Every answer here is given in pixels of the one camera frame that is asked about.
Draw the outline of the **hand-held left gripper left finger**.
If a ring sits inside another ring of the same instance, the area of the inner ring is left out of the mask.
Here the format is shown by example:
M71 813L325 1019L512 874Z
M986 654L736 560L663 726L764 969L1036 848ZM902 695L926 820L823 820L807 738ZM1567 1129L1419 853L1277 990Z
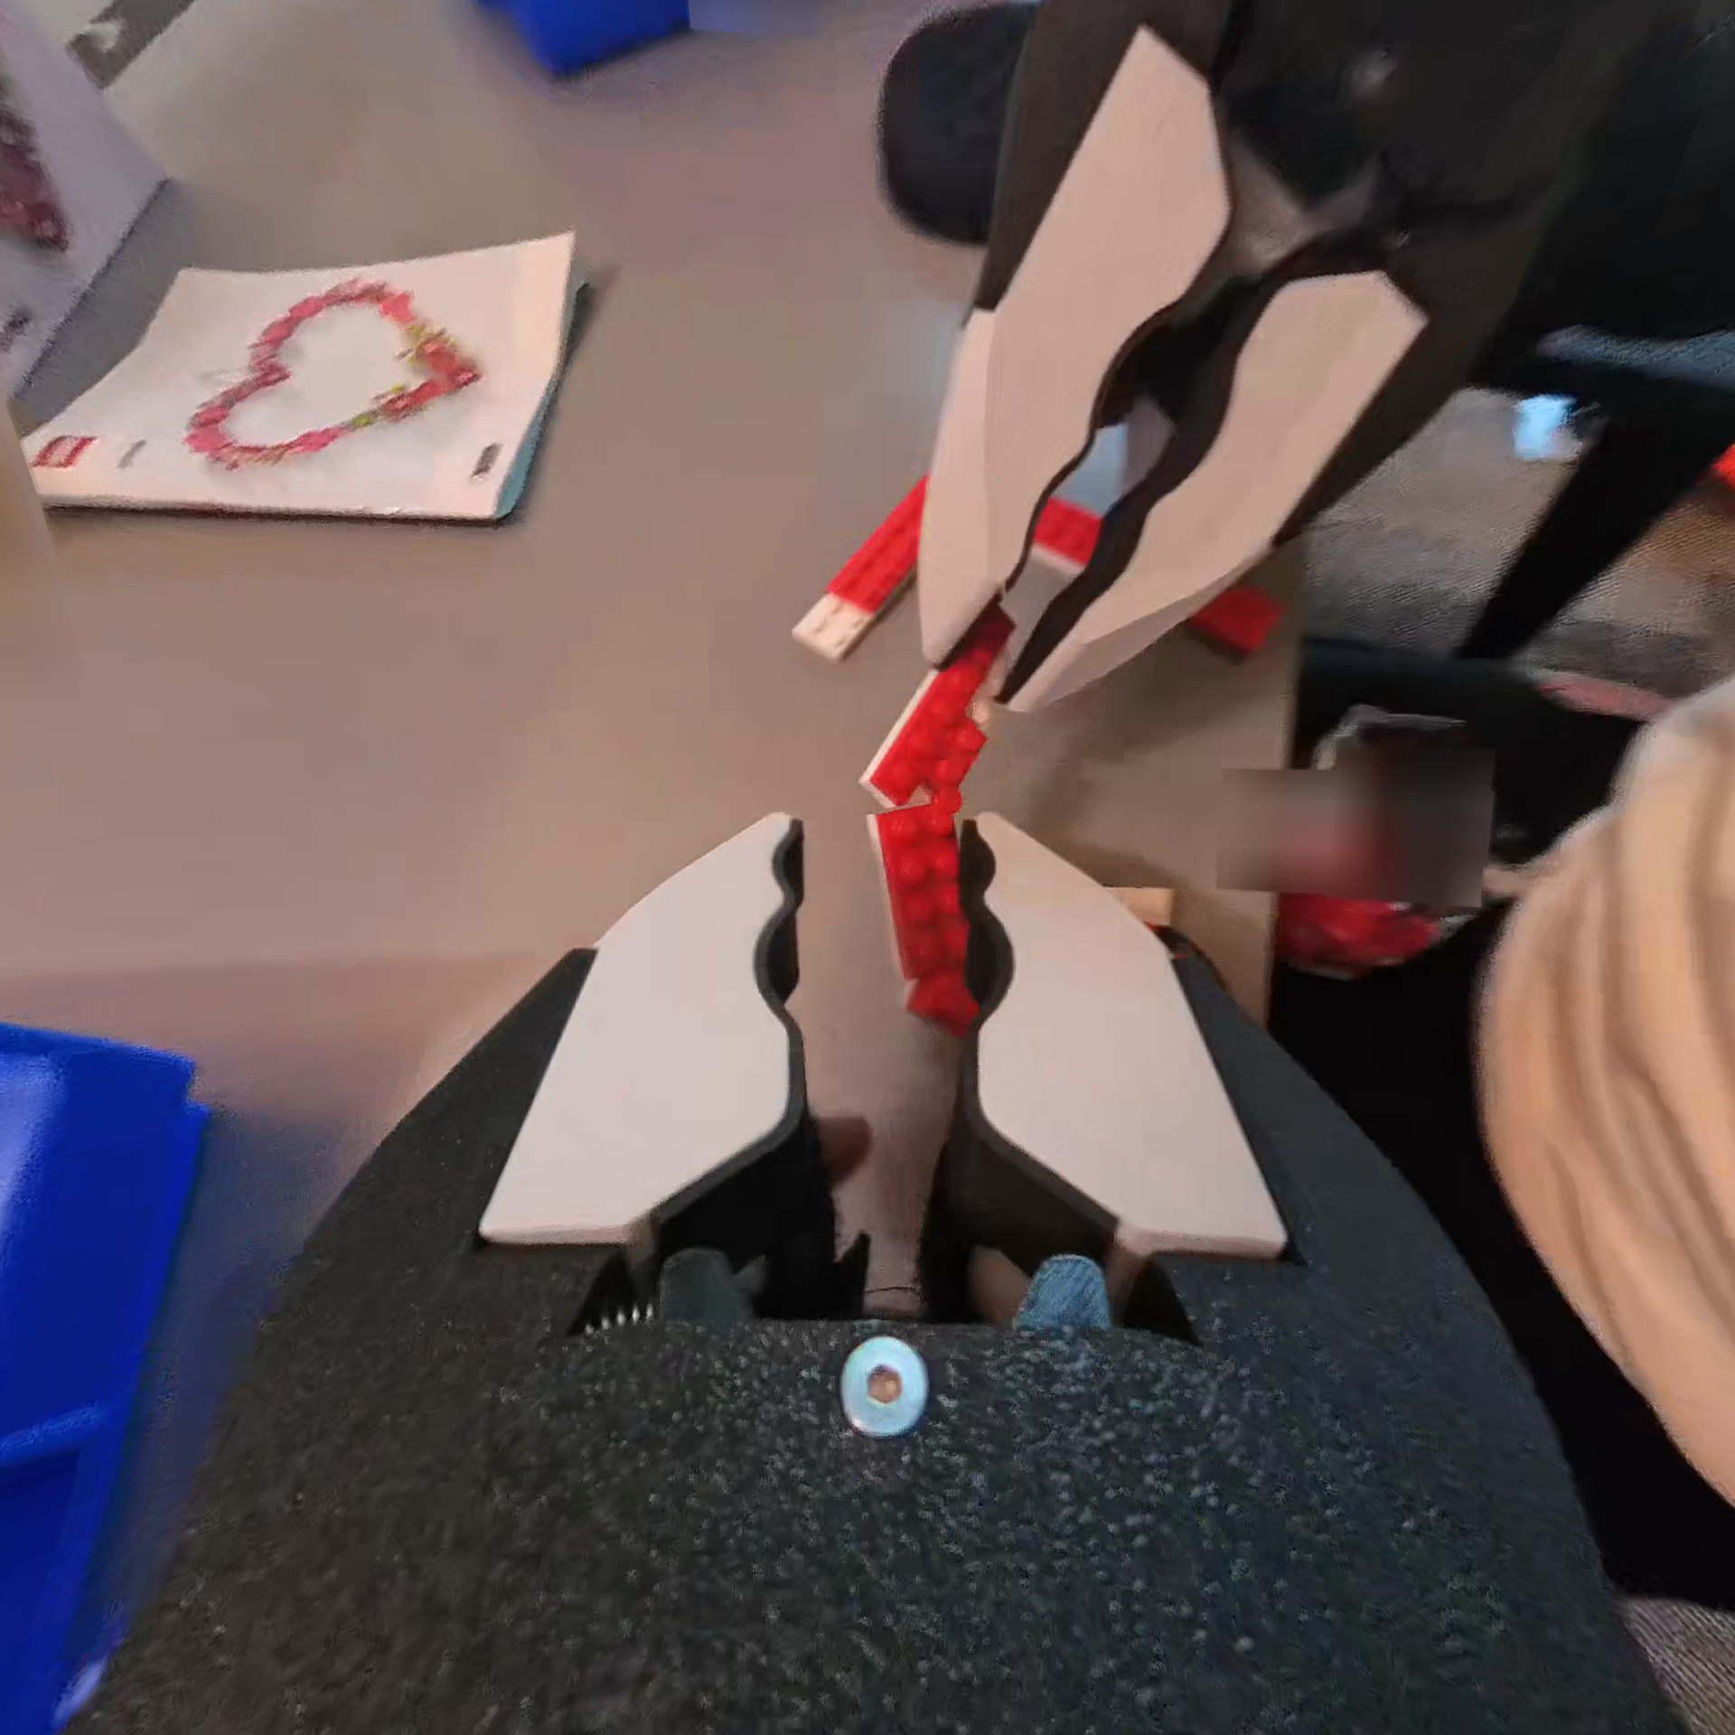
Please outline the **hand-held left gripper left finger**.
M479 1218L487 1245L644 1247L807 1118L804 824L758 817L597 942Z

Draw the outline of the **red white L-shaped brick frame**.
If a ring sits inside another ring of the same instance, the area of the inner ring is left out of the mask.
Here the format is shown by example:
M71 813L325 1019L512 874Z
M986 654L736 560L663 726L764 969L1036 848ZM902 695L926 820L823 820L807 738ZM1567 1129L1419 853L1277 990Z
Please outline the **red white L-shaped brick frame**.
M795 622L792 638L827 660L842 660L876 625L895 600L913 584L920 554L921 511L927 477L870 533L842 563L825 593ZM1080 569L1095 552L1100 517L1070 499L1053 498L1044 506L1032 530L1032 562L1055 573ZM1285 618L1285 605L1247 579L1199 607L1185 627L1223 650L1246 658L1273 638Z

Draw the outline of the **blue plastic bin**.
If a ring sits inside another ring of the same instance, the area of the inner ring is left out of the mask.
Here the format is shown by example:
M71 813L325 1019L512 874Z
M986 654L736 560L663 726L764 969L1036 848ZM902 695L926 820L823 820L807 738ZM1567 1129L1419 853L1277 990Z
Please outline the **blue plastic bin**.
M106 1580L206 1109L182 1056L2 1029L2 1730L61 1730L127 1624Z
M568 79L690 29L690 2L479 2L533 64Z

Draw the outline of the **red brick strip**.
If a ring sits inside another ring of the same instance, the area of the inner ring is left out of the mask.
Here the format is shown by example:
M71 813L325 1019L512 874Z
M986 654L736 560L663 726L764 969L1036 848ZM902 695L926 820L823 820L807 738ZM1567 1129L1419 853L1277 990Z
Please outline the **red brick strip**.
M938 786L909 807L868 817L879 860L902 1007L965 1036L978 1013L966 987L968 920L963 910L959 813L963 792Z

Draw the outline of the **white cardboard box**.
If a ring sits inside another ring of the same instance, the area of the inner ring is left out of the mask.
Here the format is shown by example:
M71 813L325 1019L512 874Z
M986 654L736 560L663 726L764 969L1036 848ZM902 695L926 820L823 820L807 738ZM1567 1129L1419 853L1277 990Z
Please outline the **white cardboard box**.
M14 399L166 176L86 70L2 4L2 388Z

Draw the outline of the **red and silver foil bag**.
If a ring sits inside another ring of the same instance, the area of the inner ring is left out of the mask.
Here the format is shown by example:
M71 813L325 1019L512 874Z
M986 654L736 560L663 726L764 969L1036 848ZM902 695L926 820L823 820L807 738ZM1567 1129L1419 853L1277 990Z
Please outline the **red and silver foil bag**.
M1352 706L1294 772L1277 832L1277 948L1356 979L1415 961L1483 908L1489 750L1440 714Z

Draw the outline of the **black slanted leg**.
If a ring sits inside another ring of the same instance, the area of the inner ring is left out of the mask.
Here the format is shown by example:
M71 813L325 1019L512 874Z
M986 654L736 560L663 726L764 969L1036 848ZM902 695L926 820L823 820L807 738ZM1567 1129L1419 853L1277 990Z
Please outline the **black slanted leg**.
M1474 381L1513 399L1572 399L1599 417L1565 486L1455 650L1455 658L1511 658L1723 459L1734 441L1734 332L1618 338L1565 329L1501 347Z

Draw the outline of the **person's cream sweater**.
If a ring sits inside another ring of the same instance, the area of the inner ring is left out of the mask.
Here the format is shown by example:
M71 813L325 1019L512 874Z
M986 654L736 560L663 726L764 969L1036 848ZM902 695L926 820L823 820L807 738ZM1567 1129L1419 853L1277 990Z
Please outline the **person's cream sweater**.
M1734 681L1660 712L1493 948L1505 1203L1688 1465L1734 1496Z

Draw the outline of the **black chair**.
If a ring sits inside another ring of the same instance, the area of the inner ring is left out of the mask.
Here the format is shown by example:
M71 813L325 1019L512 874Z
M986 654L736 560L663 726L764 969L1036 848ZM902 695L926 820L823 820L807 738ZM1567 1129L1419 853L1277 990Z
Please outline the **black chair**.
M892 54L881 89L881 184L895 216L948 246L986 246L1012 83L1036 4L929 16Z

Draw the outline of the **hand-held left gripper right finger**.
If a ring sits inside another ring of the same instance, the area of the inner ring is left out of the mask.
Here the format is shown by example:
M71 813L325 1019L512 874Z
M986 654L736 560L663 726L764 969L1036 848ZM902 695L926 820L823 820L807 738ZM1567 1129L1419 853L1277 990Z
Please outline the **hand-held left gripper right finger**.
M965 1239L1014 1262L1278 1258L1286 1227L1158 933L994 813L965 826L960 891Z

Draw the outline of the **heart picture instruction booklet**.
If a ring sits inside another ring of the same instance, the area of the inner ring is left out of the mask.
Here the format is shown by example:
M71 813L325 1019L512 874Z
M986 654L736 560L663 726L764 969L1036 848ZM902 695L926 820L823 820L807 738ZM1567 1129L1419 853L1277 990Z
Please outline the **heart picture instruction booklet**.
M508 520L590 296L570 233L373 266L186 269L22 439L44 506Z

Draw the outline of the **grey desk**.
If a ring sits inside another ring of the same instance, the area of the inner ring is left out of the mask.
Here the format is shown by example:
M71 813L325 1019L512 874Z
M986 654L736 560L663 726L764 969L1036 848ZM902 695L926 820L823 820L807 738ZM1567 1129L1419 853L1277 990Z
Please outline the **grey desk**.
M920 477L973 256L883 205L929 4L758 4L558 85L475 4L192 4L112 85L173 184L33 380L180 266L573 230L592 314L504 527L55 514L4 664L4 1015L196 1056L312 1207L568 948L757 817L807 827L795 1013L917 1224L956 1048L899 1000L857 777L912 596L792 638Z

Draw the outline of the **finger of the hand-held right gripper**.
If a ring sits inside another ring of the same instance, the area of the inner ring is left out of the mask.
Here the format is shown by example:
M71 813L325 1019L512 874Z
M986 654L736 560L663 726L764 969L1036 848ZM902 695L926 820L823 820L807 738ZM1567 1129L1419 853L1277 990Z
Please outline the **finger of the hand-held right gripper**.
M1021 569L1041 506L1093 444L1114 369L1194 288L1228 226L1209 83L1138 27L1006 285L960 327L920 525L931 664Z
M1426 316L1380 271L1301 274L1236 316L1158 463L1104 518L1001 688L1016 712L1112 675L1259 568Z

